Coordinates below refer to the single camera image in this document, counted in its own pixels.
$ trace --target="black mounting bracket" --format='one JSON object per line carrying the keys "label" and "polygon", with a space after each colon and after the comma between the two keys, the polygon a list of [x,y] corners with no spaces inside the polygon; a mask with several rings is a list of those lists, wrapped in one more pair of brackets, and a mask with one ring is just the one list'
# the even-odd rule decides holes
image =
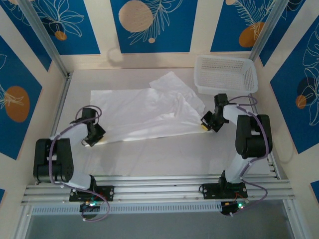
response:
{"label": "black mounting bracket", "polygon": [[[97,186],[94,177],[91,175],[90,191],[96,192],[106,198],[107,201],[112,202],[114,197],[114,186]],[[101,202],[103,201],[100,197],[96,197],[90,193],[81,191],[70,192],[69,202]]]}
{"label": "black mounting bracket", "polygon": [[228,183],[225,178],[225,171],[218,179],[218,183],[204,183],[199,187],[204,199],[235,199],[239,194],[247,198],[247,189],[244,183]]}

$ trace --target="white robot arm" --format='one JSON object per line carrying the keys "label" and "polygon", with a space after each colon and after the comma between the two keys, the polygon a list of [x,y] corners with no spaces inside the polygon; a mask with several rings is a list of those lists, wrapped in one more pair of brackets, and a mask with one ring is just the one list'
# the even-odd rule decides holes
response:
{"label": "white robot arm", "polygon": [[[95,123],[96,110],[83,108],[82,117],[71,122],[72,128],[61,134],[55,141],[52,154],[52,176],[54,182],[60,182],[77,189],[94,191],[96,182],[91,175],[74,170],[72,149],[82,141],[93,146],[104,135],[105,131]],[[51,182],[49,176],[49,151],[53,139],[39,139],[35,145],[33,176],[37,182]]]}
{"label": "white robot arm", "polygon": [[216,95],[214,101],[215,111],[214,113],[208,112],[202,118],[202,125],[207,130],[212,129],[218,132],[224,123],[231,121],[235,124],[237,126],[235,141],[237,153],[231,165],[219,178],[218,185],[209,186],[211,191],[216,192],[210,199],[232,198],[237,192],[236,190],[245,188],[242,177],[251,166],[251,161],[262,158],[266,152],[270,153],[272,150],[270,121],[267,115],[248,114],[239,105],[228,102],[226,94]]}

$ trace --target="metal grille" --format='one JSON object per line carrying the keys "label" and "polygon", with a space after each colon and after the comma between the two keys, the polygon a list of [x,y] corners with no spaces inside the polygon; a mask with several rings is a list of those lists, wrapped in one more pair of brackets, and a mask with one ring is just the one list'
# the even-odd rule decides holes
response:
{"label": "metal grille", "polygon": [[[110,214],[221,212],[220,202],[111,204]],[[106,213],[107,206],[86,214]],[[32,215],[78,215],[79,205],[35,206]]]}

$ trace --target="beige circle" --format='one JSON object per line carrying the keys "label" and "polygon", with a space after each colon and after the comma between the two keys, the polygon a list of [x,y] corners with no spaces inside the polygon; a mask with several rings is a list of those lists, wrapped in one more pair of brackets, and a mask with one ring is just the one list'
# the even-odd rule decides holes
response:
{"label": "beige circle", "polygon": [[235,2],[237,2],[237,0],[225,0],[227,5],[233,5],[235,4]]}
{"label": "beige circle", "polygon": [[155,39],[151,37],[151,38],[149,39],[149,43],[154,43],[154,42],[155,42]]}
{"label": "beige circle", "polygon": [[18,5],[18,2],[16,0],[8,0],[10,3],[13,3],[15,5]]}
{"label": "beige circle", "polygon": [[139,32],[150,27],[153,23],[153,14],[145,3],[131,0],[120,9],[119,19],[125,30]]}

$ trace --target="orange circle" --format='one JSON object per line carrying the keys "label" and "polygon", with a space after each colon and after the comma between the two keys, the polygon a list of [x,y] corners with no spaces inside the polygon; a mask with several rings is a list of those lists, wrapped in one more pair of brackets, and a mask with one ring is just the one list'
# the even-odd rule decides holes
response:
{"label": "orange circle", "polygon": [[66,34],[63,31],[56,31],[54,36],[60,41],[66,40]]}
{"label": "orange circle", "polygon": [[306,104],[307,104],[307,99],[305,96],[303,95],[297,96],[296,105],[299,109],[303,109],[304,107],[306,107]]}
{"label": "orange circle", "polygon": [[11,86],[4,94],[4,98],[7,100],[5,111],[10,119],[17,123],[25,121],[30,110],[30,99],[25,89],[20,86]]}
{"label": "orange circle", "polygon": [[264,27],[264,22],[255,23],[252,26],[247,27],[239,36],[239,44],[242,47],[252,47]]}

